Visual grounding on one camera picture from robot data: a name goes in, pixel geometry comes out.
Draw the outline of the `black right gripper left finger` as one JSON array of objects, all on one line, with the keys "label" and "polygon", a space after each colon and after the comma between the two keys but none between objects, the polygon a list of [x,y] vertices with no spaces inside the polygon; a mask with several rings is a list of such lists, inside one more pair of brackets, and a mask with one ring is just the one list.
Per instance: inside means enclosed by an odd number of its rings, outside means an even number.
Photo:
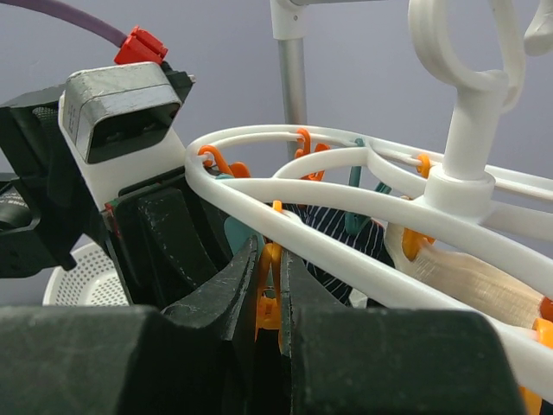
[{"label": "black right gripper left finger", "polygon": [[249,238],[222,271],[165,310],[2,308],[2,413],[245,413],[257,252]]}]

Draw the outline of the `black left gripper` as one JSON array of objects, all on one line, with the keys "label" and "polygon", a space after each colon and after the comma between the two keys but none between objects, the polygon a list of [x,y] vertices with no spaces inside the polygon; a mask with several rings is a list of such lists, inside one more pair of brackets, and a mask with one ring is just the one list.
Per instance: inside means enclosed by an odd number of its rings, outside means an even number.
[{"label": "black left gripper", "polygon": [[[194,79],[157,65],[182,108]],[[97,208],[59,127],[65,83],[1,106],[1,150],[12,168],[1,177],[1,199],[17,208],[15,219],[1,216],[1,275],[70,271],[73,247],[87,236],[113,261],[133,303],[166,307],[228,264],[223,215],[187,184],[184,162]]]}]

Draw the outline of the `white clip hanger frame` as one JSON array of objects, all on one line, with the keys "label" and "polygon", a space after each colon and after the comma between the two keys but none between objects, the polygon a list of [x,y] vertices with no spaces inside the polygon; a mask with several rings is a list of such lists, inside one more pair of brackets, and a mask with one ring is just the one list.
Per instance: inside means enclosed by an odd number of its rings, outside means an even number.
[{"label": "white clip hanger frame", "polygon": [[[444,1],[412,1],[408,9],[420,62],[457,91],[446,148],[431,155],[428,179],[406,170],[416,161],[416,148],[376,137],[357,147],[353,132],[324,127],[312,127],[311,133],[331,144],[330,150],[286,163],[270,178],[221,180],[206,172],[198,155],[203,145],[296,138],[295,126],[275,124],[231,128],[194,140],[184,160],[189,186],[214,206],[390,308],[449,310],[462,309],[463,303],[279,214],[270,203],[353,212],[360,197],[364,214],[459,248],[550,297],[551,259],[519,244],[517,237],[551,240],[551,214],[496,202],[493,192],[551,201],[552,181],[488,164],[499,118],[516,105],[524,85],[529,37],[521,33],[511,2],[491,2],[503,67],[471,70],[450,43],[447,7]],[[362,166],[358,188],[348,185],[353,166]],[[322,181],[302,179],[320,170],[325,171]],[[374,192],[380,182],[391,188],[388,195]]]}]

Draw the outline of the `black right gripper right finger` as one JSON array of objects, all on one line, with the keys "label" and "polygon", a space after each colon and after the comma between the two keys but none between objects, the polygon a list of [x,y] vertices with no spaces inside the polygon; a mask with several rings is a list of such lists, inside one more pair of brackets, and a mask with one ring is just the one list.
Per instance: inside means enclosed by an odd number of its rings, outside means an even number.
[{"label": "black right gripper right finger", "polygon": [[291,252],[281,265],[294,414],[522,414],[505,351],[481,315],[354,309]]}]

